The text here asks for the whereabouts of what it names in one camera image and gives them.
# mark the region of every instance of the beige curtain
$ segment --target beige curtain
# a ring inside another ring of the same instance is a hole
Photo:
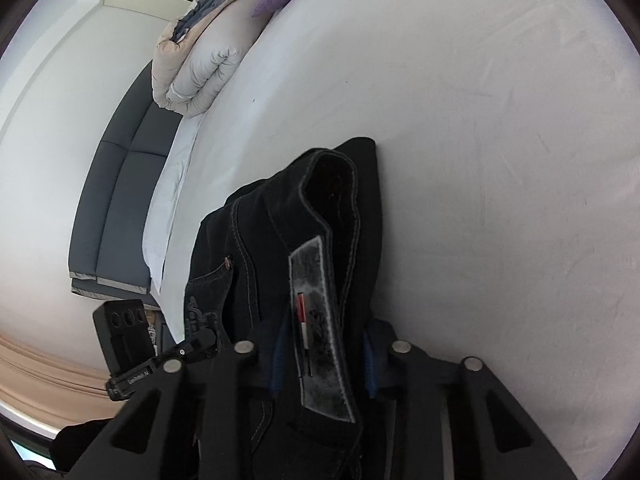
[[[104,389],[108,375],[46,355],[0,333],[0,399],[57,429],[109,418],[122,407]]]

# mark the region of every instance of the black jeans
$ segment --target black jeans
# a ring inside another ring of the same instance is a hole
[[[278,395],[250,408],[257,479],[358,468],[362,331],[381,243],[375,144],[364,138],[306,152],[202,221],[186,335],[209,327],[219,350],[260,341],[260,369]]]

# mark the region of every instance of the silver screw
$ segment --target silver screw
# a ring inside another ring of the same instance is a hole
[[[248,354],[254,350],[254,344],[251,341],[238,341],[234,349],[239,354]]]
[[[182,368],[182,361],[179,359],[169,359],[162,365],[162,370],[168,374],[175,374],[180,368]]]
[[[411,350],[411,343],[399,339],[398,341],[394,341],[394,343],[391,345],[391,348],[397,354],[406,354],[409,350]]]
[[[477,357],[467,357],[465,359],[465,368],[470,372],[479,372],[484,367],[484,363]]]

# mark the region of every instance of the mattress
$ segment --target mattress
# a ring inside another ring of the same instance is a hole
[[[484,359],[581,480],[640,420],[640,57],[603,0],[293,0],[203,118],[159,303],[199,222],[312,146],[379,146],[374,310]]]

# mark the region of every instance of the dark gray headboard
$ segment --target dark gray headboard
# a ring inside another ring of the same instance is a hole
[[[153,101],[149,63],[113,114],[82,189],[69,247],[74,293],[157,306],[142,233],[181,118]]]

